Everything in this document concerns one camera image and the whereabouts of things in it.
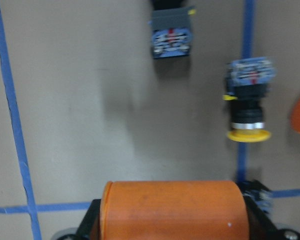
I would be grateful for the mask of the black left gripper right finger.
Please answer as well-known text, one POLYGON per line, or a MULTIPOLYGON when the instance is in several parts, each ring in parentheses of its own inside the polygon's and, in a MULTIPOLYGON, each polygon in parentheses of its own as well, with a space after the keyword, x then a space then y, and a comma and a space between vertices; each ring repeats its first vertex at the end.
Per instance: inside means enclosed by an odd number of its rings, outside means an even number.
POLYGON ((242 191, 246 205, 249 239, 250 240, 279 240, 280 232, 270 219, 273 207, 272 194, 261 190, 257 192, 242 191))

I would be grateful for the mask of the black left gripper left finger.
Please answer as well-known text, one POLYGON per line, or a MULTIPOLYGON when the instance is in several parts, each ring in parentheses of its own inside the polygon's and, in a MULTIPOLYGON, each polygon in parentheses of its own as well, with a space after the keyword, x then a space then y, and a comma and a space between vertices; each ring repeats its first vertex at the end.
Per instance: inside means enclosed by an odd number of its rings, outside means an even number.
POLYGON ((99 240, 100 239, 100 207, 101 199, 94 199, 83 220, 81 221, 76 235, 80 240, 99 240))

